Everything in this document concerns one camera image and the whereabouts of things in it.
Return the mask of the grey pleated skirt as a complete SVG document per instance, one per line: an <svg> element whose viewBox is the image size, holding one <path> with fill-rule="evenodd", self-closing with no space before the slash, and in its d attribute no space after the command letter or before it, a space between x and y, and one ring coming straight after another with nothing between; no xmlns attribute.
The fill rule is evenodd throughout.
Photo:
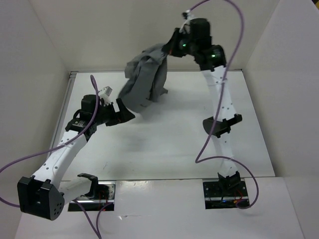
<svg viewBox="0 0 319 239"><path fill-rule="evenodd" d="M124 73L127 82L118 98L129 110L141 113L160 96L167 94L164 87L167 79L167 56L163 43L155 44L129 61Z"/></svg>

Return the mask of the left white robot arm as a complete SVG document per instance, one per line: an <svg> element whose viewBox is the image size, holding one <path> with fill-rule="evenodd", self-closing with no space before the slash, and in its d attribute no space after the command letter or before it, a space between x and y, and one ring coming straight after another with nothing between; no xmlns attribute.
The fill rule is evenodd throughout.
<svg viewBox="0 0 319 239"><path fill-rule="evenodd" d="M77 197L94 199L100 191L107 191L105 186L98 183L97 176L87 173L78 174L64 186L61 181L73 159L99 125L114 126L135 118L121 99L117 99L116 103L118 111L115 111L113 103L106 102L105 97L83 97L81 108L67 124L57 150L32 176L21 177L19 180L17 192L19 208L23 213L53 221L59 217L64 205Z"/></svg>

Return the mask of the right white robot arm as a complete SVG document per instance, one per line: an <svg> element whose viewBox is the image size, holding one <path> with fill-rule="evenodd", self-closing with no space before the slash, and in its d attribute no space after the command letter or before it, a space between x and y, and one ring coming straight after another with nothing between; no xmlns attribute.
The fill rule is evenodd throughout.
<svg viewBox="0 0 319 239"><path fill-rule="evenodd" d="M189 18L174 31L169 54L174 57L190 55L203 74L215 115L203 120L208 134L204 148L213 142L218 158L223 161L218 175L218 189L224 196L231 195L240 183L240 173L233 157L229 133L231 127L242 121L234 108L227 86L227 61L220 45L212 43L210 23L205 18Z"/></svg>

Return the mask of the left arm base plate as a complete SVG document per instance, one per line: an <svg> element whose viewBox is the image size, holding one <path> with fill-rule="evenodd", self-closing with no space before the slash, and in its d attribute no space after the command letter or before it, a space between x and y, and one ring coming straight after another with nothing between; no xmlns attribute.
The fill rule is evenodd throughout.
<svg viewBox="0 0 319 239"><path fill-rule="evenodd" d="M87 212L98 212L101 209L103 211L114 211L115 207L115 181L99 181L99 185L102 188L93 198L86 196L80 196L76 198L76 201Z"/></svg>

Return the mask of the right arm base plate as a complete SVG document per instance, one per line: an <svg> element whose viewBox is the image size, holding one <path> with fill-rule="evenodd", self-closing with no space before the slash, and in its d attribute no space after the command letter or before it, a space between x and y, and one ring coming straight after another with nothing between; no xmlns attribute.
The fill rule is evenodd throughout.
<svg viewBox="0 0 319 239"><path fill-rule="evenodd" d="M238 171L226 178L218 174L218 179L204 180L202 184L207 210L245 208L250 205L246 183Z"/></svg>

